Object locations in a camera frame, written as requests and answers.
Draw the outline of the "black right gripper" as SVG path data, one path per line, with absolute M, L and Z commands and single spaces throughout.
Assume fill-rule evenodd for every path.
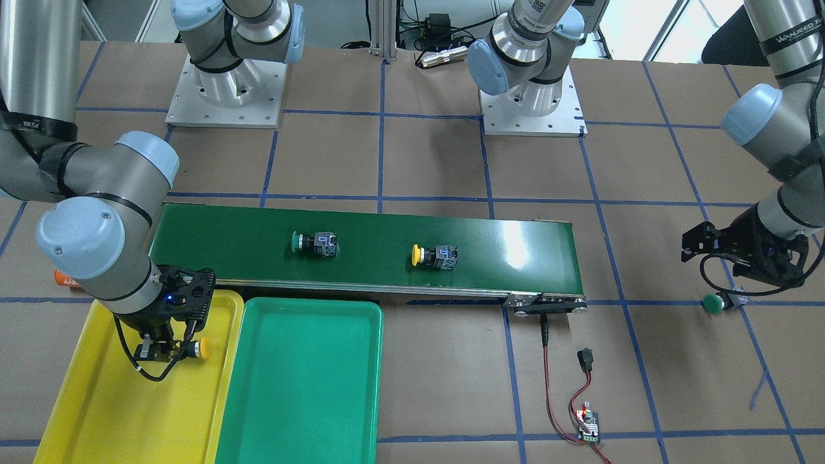
M 191 270 L 161 265 L 159 294 L 144 309 L 132 314 L 116 315 L 122 324 L 141 335 L 133 357 L 136 361 L 162 361 L 162 343 L 169 343 L 169 362 L 188 358 L 189 340 L 206 326 L 210 303 L 216 286 L 212 268 Z M 174 340 L 171 321 L 185 323 L 182 340 Z

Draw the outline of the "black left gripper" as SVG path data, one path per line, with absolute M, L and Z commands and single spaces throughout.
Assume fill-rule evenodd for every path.
M 687 230 L 681 241 L 681 261 L 694 256 L 718 256 L 733 262 L 733 275 L 775 287 L 801 287 L 808 256 L 808 238 L 802 234 L 776 235 L 767 229 L 757 208 L 747 209 L 718 229 L 704 221 Z

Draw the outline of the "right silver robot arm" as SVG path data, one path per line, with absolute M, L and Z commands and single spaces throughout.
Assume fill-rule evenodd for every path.
M 175 126 L 271 128 L 286 65 L 300 61 L 306 15 L 291 1 L 174 1 L 189 61 L 169 108 Z M 51 202 L 36 241 L 139 336 L 132 360 L 205 358 L 214 271 L 157 265 L 145 241 L 180 160 L 133 130 L 108 148 L 77 138 L 81 1 L 2 2 L 2 195 Z

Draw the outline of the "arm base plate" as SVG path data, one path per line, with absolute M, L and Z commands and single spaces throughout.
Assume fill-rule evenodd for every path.
M 498 96 L 480 90 L 478 97 L 487 135 L 578 137 L 588 133 L 570 68 L 550 85 L 528 81 Z
M 289 66 L 247 59 L 227 73 L 206 73 L 186 61 L 166 122 L 174 127 L 275 130 Z

